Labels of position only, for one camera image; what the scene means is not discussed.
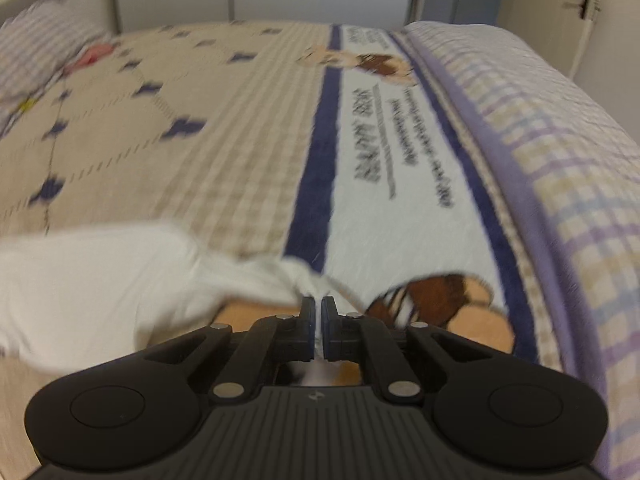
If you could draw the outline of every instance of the metal screw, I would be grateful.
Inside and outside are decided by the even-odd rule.
[[[396,381],[388,386],[388,390],[396,397],[413,397],[420,393],[420,385],[413,381]]]
[[[221,399],[235,399],[244,394],[244,386],[238,383],[220,383],[213,388],[213,394]]]

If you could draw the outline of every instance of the plaid blanket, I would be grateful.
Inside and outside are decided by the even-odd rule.
[[[408,31],[500,180],[565,370],[607,398],[599,465],[640,478],[640,147],[507,31],[429,22]]]

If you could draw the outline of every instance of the black gripper base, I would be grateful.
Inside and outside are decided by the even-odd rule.
[[[47,465],[31,480],[600,480],[579,466],[517,473],[449,447],[418,408],[379,400],[370,386],[266,386],[250,402],[220,406],[182,448],[123,472]]]

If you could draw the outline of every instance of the plaid pillow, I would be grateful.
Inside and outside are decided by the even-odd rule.
[[[107,32],[53,0],[33,4],[0,28],[0,137],[27,98]]]

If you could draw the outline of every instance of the white towel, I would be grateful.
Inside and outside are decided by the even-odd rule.
[[[299,260],[238,261],[164,222],[9,238],[0,242],[0,352],[71,372],[204,325],[229,298],[297,304],[325,295],[340,312],[354,310]],[[321,351],[319,333],[316,343]]]

